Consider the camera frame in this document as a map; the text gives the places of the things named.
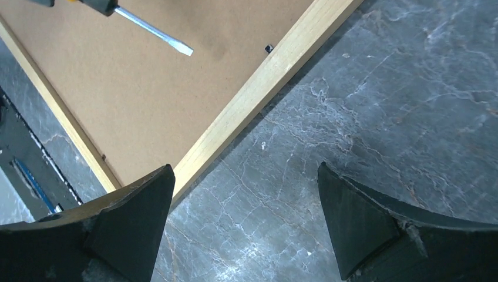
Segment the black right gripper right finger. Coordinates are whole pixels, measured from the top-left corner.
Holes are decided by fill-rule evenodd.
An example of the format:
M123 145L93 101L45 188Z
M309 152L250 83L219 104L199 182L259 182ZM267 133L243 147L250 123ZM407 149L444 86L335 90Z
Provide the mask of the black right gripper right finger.
M496 281L497 225L434 213L318 168L343 281Z

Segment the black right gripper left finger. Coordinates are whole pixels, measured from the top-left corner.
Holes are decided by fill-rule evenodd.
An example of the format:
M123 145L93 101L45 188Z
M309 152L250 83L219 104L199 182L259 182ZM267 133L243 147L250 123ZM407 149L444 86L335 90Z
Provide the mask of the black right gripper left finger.
M150 281L174 185L165 165L81 206L1 226L1 280Z

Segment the yellow handled screwdriver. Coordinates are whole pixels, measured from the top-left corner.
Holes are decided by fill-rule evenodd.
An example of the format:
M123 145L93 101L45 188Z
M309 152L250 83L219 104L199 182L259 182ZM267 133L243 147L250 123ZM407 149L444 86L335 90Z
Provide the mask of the yellow handled screwdriver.
M180 41L179 39L171 37L170 35L164 33L155 26L151 25L147 21L131 13L129 10L120 6L119 1L76 1L76 2L80 2L88 6L90 9L100 13L105 17L110 17L114 13L117 13L122 17L126 18L127 20L133 22L137 26L148 31L149 33L153 34L154 36L160 38L162 41L169 44L176 51L186 56L191 56L194 52L193 48L189 47L186 43Z

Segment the wooden picture frame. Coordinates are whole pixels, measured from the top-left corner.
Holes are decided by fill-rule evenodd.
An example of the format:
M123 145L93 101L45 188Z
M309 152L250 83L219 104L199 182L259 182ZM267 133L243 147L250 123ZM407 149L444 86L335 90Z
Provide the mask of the wooden picture frame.
M108 193L168 163L174 199L359 1L122 1L186 56L79 2L1 2L1 39Z

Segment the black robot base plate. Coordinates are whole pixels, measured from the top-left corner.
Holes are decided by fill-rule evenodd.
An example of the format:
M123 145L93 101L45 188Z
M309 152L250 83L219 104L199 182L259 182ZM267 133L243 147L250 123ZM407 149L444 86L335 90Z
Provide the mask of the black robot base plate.
M1 224L33 222L82 205L17 108L1 92Z

